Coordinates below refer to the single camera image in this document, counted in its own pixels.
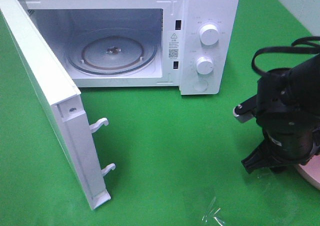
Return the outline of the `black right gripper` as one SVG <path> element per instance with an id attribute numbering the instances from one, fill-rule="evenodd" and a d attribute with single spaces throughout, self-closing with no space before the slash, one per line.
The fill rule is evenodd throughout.
<path id="1" fill-rule="evenodd" d="M 262 168 L 284 168 L 289 165 L 306 165 L 320 153 L 319 127 L 303 127 L 278 131 L 263 129 L 264 140 L 241 161 L 246 172 Z"/>

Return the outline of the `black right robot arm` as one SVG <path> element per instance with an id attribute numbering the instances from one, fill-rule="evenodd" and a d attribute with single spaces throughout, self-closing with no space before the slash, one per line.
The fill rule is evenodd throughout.
<path id="1" fill-rule="evenodd" d="M 242 123 L 251 118 L 264 140 L 242 164 L 248 173 L 260 168 L 306 165 L 320 153 L 320 57 L 294 68 L 278 68 L 257 82 L 257 94 L 234 108 Z"/>

